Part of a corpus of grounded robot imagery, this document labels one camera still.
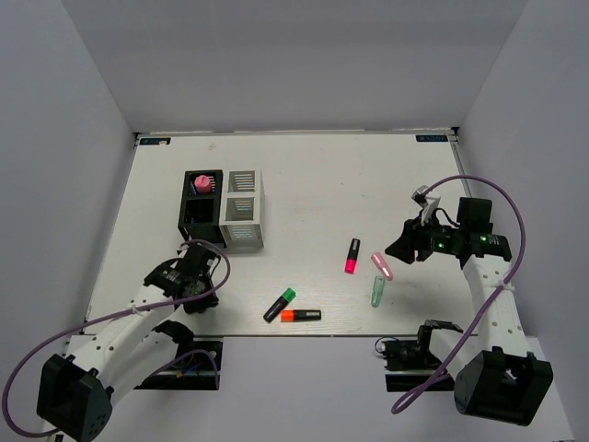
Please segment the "pink translucent tube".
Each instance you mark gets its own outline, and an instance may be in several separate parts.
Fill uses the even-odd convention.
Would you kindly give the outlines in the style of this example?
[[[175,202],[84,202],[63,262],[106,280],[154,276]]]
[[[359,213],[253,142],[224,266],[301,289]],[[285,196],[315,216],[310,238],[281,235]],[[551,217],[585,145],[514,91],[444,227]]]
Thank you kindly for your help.
[[[392,281],[394,279],[394,275],[389,265],[379,252],[375,252],[371,255],[371,261],[387,281]]]

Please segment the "pink capped black highlighter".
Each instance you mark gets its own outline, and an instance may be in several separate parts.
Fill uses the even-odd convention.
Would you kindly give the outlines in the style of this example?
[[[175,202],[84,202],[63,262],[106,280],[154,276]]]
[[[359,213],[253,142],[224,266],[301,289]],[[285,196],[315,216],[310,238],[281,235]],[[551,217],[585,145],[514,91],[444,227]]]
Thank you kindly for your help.
[[[344,266],[344,272],[347,274],[354,274],[355,272],[360,244],[361,241],[358,238],[353,238],[351,240],[350,248],[348,250],[348,255]]]

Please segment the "pink capped clear tube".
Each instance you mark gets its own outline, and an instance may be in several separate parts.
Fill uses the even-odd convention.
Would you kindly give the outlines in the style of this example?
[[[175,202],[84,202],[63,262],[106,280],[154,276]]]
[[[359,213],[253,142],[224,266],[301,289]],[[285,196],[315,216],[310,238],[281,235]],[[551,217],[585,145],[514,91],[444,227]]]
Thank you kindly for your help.
[[[198,175],[192,180],[192,187],[197,194],[207,194],[214,191],[215,181],[208,175]]]

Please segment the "green capped black highlighter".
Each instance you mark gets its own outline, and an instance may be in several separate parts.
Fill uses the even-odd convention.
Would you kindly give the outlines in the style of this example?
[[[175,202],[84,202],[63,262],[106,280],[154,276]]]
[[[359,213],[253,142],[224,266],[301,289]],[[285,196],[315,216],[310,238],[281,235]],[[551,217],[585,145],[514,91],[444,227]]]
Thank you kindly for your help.
[[[271,323],[295,298],[296,292],[287,288],[264,313],[263,319]]]

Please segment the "orange capped black highlighter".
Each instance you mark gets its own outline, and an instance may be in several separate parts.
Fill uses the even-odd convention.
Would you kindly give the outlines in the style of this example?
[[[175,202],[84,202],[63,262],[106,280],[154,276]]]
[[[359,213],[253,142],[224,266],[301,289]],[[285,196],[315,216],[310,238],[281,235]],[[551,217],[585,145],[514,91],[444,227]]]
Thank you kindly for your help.
[[[322,319],[322,313],[317,309],[288,309],[280,315],[281,322],[317,321]]]

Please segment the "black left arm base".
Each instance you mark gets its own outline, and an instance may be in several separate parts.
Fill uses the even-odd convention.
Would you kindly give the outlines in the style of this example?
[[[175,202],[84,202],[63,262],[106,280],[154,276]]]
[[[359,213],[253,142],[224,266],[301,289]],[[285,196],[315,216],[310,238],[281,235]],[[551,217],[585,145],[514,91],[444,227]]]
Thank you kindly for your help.
[[[215,391],[221,380],[224,342],[218,339],[194,340],[191,346],[180,347],[176,357],[191,350],[174,365],[147,378],[137,390]]]

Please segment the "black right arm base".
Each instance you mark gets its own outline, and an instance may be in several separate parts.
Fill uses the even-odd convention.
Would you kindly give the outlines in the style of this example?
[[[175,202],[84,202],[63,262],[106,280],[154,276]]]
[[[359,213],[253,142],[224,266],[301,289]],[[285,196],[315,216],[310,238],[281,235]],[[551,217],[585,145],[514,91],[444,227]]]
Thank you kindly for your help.
[[[429,352],[422,353],[416,340],[382,337],[375,342],[374,351],[384,361],[387,392],[408,392],[441,365]]]

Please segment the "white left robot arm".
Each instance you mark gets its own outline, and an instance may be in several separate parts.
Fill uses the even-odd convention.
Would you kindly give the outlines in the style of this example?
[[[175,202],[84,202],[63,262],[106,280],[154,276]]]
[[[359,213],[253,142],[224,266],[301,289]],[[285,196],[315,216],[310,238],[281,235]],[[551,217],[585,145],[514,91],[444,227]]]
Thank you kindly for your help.
[[[93,441],[114,406],[147,378],[169,369],[218,369],[214,353],[197,346],[194,332],[171,317],[177,310],[202,313],[217,305],[212,276],[223,259],[201,244],[183,245],[145,278],[122,317],[68,356],[43,366],[39,417],[75,441]]]

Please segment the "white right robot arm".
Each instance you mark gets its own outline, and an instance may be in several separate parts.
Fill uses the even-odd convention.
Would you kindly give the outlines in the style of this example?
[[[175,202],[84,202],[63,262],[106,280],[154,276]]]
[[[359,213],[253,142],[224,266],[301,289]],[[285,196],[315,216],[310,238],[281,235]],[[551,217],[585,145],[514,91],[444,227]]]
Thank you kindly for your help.
[[[514,269],[509,241],[492,232],[491,201],[462,197],[456,223],[443,225],[438,197],[416,193],[413,199],[421,211],[404,223],[386,253],[408,264],[434,253],[457,258],[477,313],[475,329],[427,320],[415,339],[392,339],[375,349],[389,371],[429,370],[437,381],[453,382],[455,405],[464,415],[530,425],[553,371],[527,343],[507,281]]]

